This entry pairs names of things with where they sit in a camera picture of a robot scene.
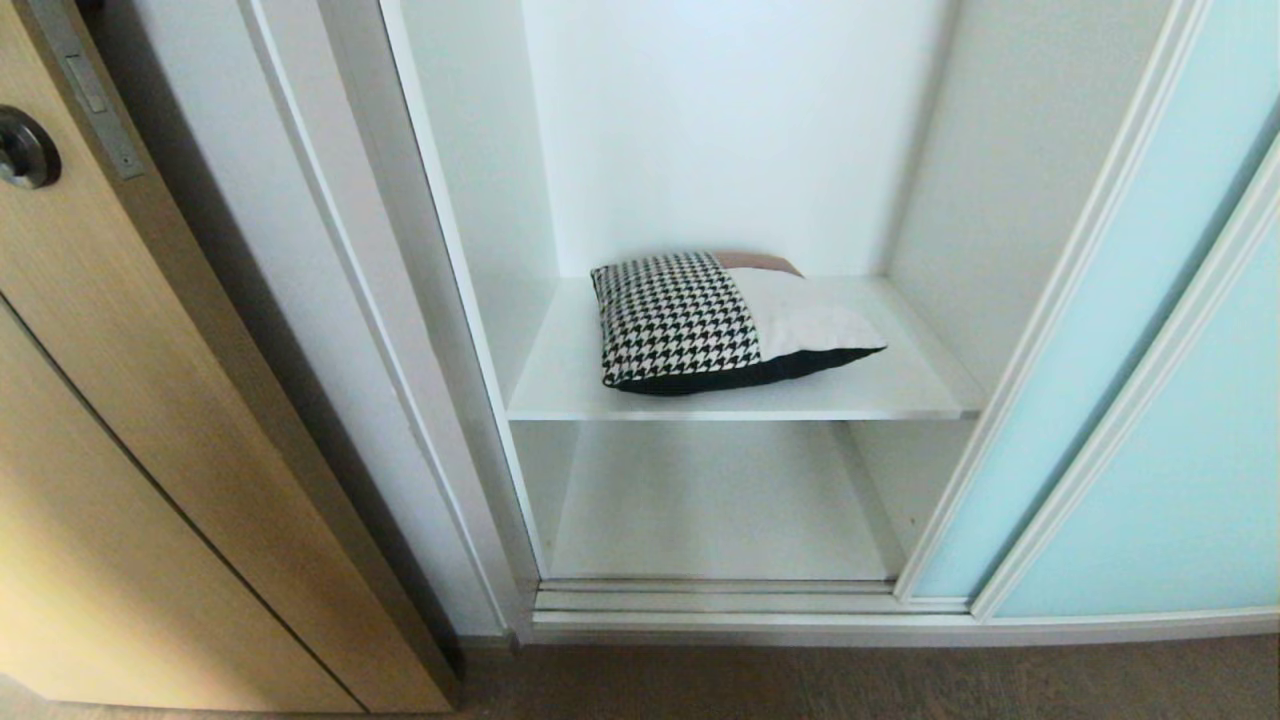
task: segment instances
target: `brown carpet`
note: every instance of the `brown carpet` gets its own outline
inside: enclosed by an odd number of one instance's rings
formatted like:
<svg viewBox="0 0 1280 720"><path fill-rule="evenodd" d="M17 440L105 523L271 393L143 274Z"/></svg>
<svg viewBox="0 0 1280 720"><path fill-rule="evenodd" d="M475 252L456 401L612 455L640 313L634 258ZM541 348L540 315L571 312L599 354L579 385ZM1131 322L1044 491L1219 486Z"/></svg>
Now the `brown carpet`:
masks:
<svg viewBox="0 0 1280 720"><path fill-rule="evenodd" d="M982 650L529 647L513 659L468 653L456 717L1274 719L1277 661L1275 635ZM0 717L268 716L47 703L0 678Z"/></svg>

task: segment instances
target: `cushion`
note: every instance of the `cushion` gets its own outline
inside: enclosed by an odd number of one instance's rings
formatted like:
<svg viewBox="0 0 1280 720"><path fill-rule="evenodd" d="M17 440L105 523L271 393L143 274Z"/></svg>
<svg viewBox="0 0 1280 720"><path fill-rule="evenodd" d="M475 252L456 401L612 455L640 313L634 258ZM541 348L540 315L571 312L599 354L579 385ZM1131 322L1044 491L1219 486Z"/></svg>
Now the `cushion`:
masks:
<svg viewBox="0 0 1280 720"><path fill-rule="evenodd" d="M799 378L886 347L856 310L790 272L673 252L591 270L603 382L689 395Z"/></svg>

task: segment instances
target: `white shelf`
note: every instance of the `white shelf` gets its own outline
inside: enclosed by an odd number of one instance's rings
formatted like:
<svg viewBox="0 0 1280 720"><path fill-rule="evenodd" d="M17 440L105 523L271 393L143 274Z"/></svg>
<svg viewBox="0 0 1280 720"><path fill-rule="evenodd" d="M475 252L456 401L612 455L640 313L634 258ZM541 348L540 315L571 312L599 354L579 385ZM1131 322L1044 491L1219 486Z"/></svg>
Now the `white shelf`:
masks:
<svg viewBox="0 0 1280 720"><path fill-rule="evenodd" d="M844 368L763 387L652 397L600 383L591 282L562 279L516 391L511 420L948 420L974 416L982 389L879 277L810 278L858 307L888 348Z"/></svg>
<svg viewBox="0 0 1280 720"><path fill-rule="evenodd" d="M550 551L562 580L886 580L904 562L833 423L584 423Z"/></svg>

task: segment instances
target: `closet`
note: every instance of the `closet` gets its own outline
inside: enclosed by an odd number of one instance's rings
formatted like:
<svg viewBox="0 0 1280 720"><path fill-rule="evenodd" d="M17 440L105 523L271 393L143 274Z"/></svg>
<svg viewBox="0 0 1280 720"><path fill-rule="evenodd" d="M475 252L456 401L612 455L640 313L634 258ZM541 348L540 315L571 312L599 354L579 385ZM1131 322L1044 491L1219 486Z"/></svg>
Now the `closet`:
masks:
<svg viewBox="0 0 1280 720"><path fill-rule="evenodd" d="M1093 5L384 0L544 596L888 607L1160 29L1160 3ZM781 255L888 350L756 388L605 388L588 273L676 250Z"/></svg>

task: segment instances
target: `white wall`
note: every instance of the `white wall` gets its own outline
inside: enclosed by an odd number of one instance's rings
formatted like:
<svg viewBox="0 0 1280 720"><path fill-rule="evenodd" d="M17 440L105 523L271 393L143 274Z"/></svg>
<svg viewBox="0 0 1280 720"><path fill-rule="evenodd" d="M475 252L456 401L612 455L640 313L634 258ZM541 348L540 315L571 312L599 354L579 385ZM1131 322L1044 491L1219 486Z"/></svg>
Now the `white wall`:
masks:
<svg viewBox="0 0 1280 720"><path fill-rule="evenodd" d="M559 269L753 249L884 270L940 0L525 0Z"/></svg>
<svg viewBox="0 0 1280 720"><path fill-rule="evenodd" d="M434 629L451 629L443 611L457 634L498 634L239 6L113 0L87 22L205 254Z"/></svg>

